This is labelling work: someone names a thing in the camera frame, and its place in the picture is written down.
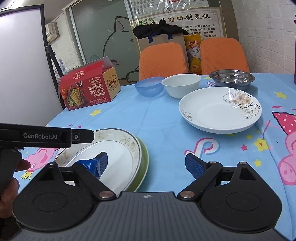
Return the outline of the person's left hand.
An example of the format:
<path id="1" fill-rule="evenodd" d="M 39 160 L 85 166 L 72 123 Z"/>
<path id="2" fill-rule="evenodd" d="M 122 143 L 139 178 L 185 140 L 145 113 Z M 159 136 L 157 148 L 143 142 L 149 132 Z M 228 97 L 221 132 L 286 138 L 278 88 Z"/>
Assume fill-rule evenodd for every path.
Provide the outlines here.
<path id="1" fill-rule="evenodd" d="M 12 216 L 12 204 L 18 195 L 19 182 L 16 178 L 12 178 L 9 185 L 1 194 L 0 201 L 0 218 L 9 218 Z"/>

